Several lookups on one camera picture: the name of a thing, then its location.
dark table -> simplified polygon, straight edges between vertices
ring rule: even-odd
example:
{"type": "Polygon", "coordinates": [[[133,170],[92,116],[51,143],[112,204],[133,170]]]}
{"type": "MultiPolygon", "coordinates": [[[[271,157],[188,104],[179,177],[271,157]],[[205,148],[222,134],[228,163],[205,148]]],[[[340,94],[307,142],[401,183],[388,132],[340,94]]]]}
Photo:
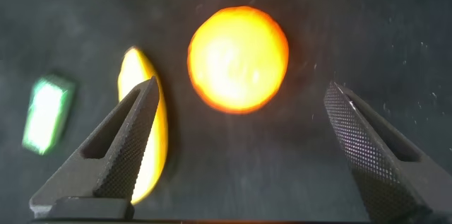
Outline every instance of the dark table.
{"type": "Polygon", "coordinates": [[[28,199],[117,103],[124,52],[162,78],[169,156],[137,218],[366,220],[323,108],[335,79],[452,172],[451,0],[0,0],[0,220],[28,199]],[[249,115],[206,106],[186,50],[213,13],[250,5],[279,22],[290,63],[278,94],[249,115]],[[21,148],[30,89],[58,71],[78,84],[63,139],[21,148]]]}

knurled surface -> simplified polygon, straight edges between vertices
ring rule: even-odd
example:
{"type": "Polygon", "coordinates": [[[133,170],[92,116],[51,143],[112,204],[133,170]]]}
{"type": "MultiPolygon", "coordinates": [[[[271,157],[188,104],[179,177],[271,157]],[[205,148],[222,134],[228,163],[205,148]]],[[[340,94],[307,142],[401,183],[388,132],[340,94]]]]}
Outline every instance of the knurled surface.
{"type": "Polygon", "coordinates": [[[370,218],[387,223],[413,212],[414,199],[335,83],[329,85],[324,102],[370,218]]]}
{"type": "Polygon", "coordinates": [[[131,198],[143,159],[144,149],[148,142],[157,103],[158,92],[146,95],[142,105],[137,106],[135,119],[124,122],[127,124],[127,128],[124,130],[124,135],[121,143],[117,146],[116,153],[109,160],[104,177],[97,184],[96,196],[131,198]]]}

green object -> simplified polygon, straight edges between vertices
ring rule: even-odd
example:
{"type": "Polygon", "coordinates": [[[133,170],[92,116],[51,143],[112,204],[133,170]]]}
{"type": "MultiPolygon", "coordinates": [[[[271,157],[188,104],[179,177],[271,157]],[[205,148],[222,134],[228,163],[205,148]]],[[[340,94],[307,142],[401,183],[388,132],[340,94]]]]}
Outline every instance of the green object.
{"type": "Polygon", "coordinates": [[[40,155],[48,153],[63,131],[75,84],[55,75],[40,78],[33,86],[22,146],[40,155]]]}

orange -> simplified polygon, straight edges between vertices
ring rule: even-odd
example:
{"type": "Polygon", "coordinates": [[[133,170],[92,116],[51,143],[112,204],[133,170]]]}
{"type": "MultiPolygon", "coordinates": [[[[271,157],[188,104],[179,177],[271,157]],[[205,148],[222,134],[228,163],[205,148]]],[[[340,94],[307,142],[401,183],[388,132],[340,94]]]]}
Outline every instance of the orange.
{"type": "Polygon", "coordinates": [[[214,109],[244,114],[264,106],[287,70],[279,25],[248,6],[224,8],[195,32],[187,65],[195,91],[214,109]]]}

banana peel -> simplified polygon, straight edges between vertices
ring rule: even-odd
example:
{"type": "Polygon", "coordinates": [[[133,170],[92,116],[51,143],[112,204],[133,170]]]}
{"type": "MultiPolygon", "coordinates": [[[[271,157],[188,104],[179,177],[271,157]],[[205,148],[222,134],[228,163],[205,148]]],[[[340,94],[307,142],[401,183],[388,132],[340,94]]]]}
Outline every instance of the banana peel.
{"type": "Polygon", "coordinates": [[[146,56],[135,47],[124,55],[121,72],[118,76],[119,101],[121,101],[137,84],[155,76],[160,92],[160,99],[155,113],[153,127],[150,130],[148,144],[141,162],[140,172],[135,183],[131,203],[143,200],[157,183],[165,165],[168,148],[168,125],[165,99],[160,79],[153,65],[146,56]]]}

